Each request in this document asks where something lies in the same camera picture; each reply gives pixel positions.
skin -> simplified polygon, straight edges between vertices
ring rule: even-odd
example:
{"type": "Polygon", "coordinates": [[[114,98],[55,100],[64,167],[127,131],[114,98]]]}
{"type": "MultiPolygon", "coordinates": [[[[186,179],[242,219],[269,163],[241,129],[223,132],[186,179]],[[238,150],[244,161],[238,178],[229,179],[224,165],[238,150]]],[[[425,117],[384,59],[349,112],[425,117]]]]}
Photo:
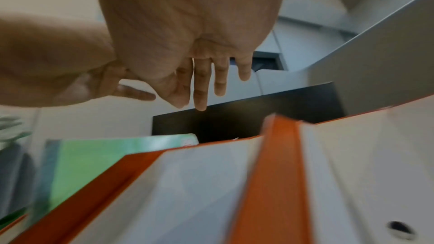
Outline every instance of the skin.
{"type": "Polygon", "coordinates": [[[116,60],[105,24],[0,14],[0,104],[63,106],[104,96],[153,100],[120,85],[138,77],[116,60]]]}
{"type": "Polygon", "coordinates": [[[282,0],[99,0],[117,55],[169,103],[207,105],[212,63],[224,95],[229,58],[248,80],[252,53],[266,38],[282,0]]]}

black hole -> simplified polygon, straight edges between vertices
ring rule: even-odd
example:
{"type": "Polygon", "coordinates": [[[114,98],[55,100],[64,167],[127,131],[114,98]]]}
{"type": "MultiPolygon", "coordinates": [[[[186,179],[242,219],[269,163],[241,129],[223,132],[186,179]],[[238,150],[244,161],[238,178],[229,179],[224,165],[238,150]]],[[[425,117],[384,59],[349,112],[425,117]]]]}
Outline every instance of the black hole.
{"type": "Polygon", "coordinates": [[[397,238],[405,240],[414,240],[416,232],[407,224],[400,221],[391,221],[387,224],[391,234],[397,238]]]}

green book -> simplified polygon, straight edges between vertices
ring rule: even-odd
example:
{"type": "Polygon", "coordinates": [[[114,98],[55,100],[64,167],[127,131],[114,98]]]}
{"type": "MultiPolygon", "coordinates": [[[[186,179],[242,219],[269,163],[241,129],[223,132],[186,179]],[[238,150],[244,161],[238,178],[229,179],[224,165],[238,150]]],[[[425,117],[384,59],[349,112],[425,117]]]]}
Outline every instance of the green book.
{"type": "Polygon", "coordinates": [[[119,139],[48,140],[32,223],[60,205],[128,154],[197,145],[194,134],[119,139]]]}

green folder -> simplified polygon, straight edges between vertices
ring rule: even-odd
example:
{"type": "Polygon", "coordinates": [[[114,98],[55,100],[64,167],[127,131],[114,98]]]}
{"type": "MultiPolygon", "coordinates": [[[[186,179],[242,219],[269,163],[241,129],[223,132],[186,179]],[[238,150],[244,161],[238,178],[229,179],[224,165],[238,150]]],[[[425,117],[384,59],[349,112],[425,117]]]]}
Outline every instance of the green folder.
{"type": "Polygon", "coordinates": [[[194,134],[119,139],[48,140],[31,223],[60,205],[123,156],[197,145],[194,134]]]}

black rectangular object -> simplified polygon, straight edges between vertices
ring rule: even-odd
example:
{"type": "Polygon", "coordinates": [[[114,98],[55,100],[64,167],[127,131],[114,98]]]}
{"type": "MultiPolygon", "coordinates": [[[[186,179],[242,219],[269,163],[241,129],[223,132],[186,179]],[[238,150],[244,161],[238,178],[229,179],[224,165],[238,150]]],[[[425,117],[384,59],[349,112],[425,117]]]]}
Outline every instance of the black rectangular object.
{"type": "Polygon", "coordinates": [[[264,118],[278,113],[320,123],[345,116],[333,83],[154,116],[152,135],[193,133],[200,143],[256,136],[264,118]]]}

